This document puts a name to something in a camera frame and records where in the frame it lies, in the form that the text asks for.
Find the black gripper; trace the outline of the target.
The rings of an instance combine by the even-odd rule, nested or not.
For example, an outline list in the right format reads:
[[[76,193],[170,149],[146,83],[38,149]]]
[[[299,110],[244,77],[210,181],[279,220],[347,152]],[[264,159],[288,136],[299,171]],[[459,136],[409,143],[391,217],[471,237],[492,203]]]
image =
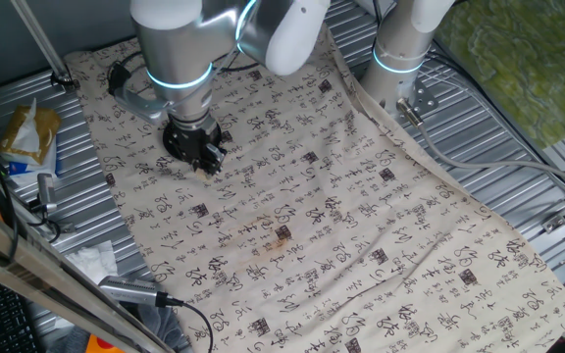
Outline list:
[[[190,122],[170,117],[168,152],[182,161],[191,161],[195,171],[208,175],[218,174],[226,157],[226,150],[220,147],[220,127],[212,117]]]

